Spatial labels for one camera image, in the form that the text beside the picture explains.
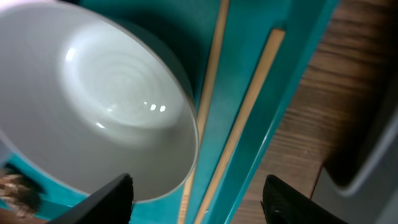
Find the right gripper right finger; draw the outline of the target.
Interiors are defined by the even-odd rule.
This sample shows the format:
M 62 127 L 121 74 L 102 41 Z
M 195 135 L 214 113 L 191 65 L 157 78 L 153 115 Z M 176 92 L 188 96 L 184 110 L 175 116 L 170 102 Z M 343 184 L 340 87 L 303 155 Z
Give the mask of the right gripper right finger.
M 346 224 L 275 175 L 268 175 L 262 192 L 267 224 Z

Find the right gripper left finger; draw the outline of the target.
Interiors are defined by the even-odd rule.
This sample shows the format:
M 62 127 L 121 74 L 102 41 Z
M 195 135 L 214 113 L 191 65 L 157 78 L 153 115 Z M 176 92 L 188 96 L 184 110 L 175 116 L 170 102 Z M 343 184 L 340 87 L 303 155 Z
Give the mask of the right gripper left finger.
M 50 224 L 128 224 L 132 214 L 132 177 L 121 174 Z

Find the grey-green bowl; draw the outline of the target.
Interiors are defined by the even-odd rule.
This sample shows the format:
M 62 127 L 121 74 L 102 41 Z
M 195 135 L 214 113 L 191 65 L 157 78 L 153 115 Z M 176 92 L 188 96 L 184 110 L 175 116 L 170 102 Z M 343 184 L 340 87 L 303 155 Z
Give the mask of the grey-green bowl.
M 164 198 L 197 163 L 188 74 L 131 22 L 65 2 L 4 3 L 1 141 L 83 195 L 128 173 L 135 201 Z

